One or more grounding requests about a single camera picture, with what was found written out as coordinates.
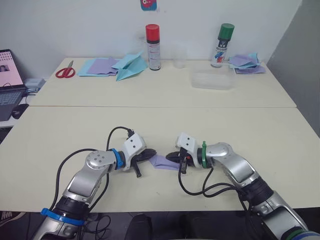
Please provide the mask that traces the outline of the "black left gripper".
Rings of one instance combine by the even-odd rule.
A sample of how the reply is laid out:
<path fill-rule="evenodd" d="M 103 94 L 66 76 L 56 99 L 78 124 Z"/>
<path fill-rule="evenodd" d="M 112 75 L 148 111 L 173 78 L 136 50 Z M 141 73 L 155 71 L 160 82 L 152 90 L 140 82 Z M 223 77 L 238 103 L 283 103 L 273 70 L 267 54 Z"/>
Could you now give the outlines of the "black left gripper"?
<path fill-rule="evenodd" d="M 141 171 L 139 169 L 139 166 L 137 164 L 137 162 L 142 162 L 142 161 L 146 161 L 149 158 L 152 158 L 153 156 L 155 156 L 157 154 L 157 151 L 155 149 L 152 148 L 146 148 L 144 151 L 142 151 L 141 153 L 139 153 L 138 155 L 135 155 L 132 159 L 131 159 L 131 166 L 134 169 L 134 172 L 136 174 L 137 178 L 140 178 L 142 176 Z"/>

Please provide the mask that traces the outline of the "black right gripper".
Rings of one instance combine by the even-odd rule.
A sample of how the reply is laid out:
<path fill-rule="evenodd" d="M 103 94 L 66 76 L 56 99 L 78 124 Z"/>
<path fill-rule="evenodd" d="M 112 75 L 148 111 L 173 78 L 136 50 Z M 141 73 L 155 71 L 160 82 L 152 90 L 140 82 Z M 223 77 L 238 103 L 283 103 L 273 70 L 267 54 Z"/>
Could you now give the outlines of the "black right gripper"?
<path fill-rule="evenodd" d="M 165 158 L 171 162 L 180 163 L 180 152 L 179 151 L 171 152 L 168 155 L 166 155 Z M 197 151 L 194 151 L 194 152 L 187 151 L 186 159 L 190 166 L 193 166 L 195 168 L 199 167 L 199 157 L 198 157 Z"/>

